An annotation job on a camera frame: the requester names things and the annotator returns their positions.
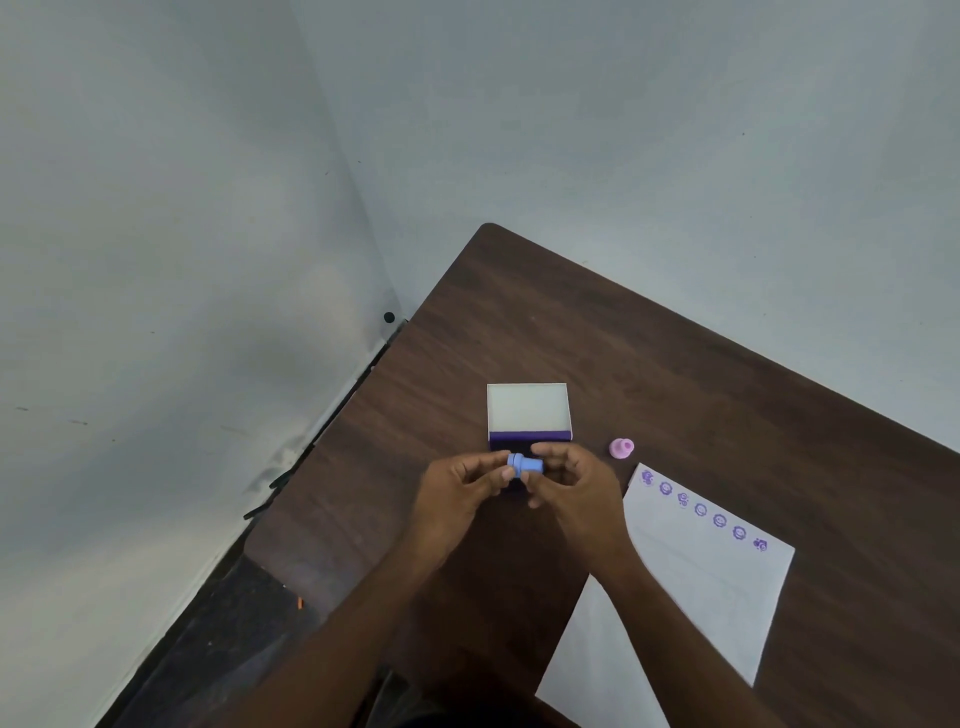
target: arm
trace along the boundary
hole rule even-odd
[[[403,611],[461,542],[481,502],[513,477],[507,452],[431,463],[406,532],[285,665],[248,695],[225,728],[346,728]]]
[[[670,725],[782,728],[644,566],[613,470],[576,445],[539,443],[533,450],[553,478],[521,476],[530,505],[553,509],[571,547],[607,592]]]

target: hand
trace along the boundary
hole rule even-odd
[[[532,494],[528,503],[553,509],[567,542],[590,573],[597,575],[619,556],[634,553],[620,483],[611,467],[572,443],[536,443],[531,450],[543,458],[550,477],[521,474]]]
[[[477,507],[514,477],[508,450],[455,455],[434,460],[420,479],[420,490],[406,538],[432,568],[439,567],[467,534]]]

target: left hand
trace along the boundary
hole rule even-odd
[[[454,455],[434,460],[420,479],[420,490],[406,539],[418,556],[439,567],[467,534],[477,507],[499,496],[514,477],[508,450]]]

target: dark brown table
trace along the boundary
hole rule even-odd
[[[487,383],[515,381],[565,381],[595,452],[633,438],[621,482],[642,460],[797,549],[756,680],[788,723],[960,725],[960,454],[495,225],[246,552],[328,613],[400,532],[427,462],[485,448]],[[529,699],[585,578],[546,509],[488,501],[390,659],[444,699]]]

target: paper sheet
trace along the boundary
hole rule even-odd
[[[647,568],[752,685],[793,547],[642,464],[623,506]],[[669,728],[620,618],[593,577],[537,697],[582,728]]]

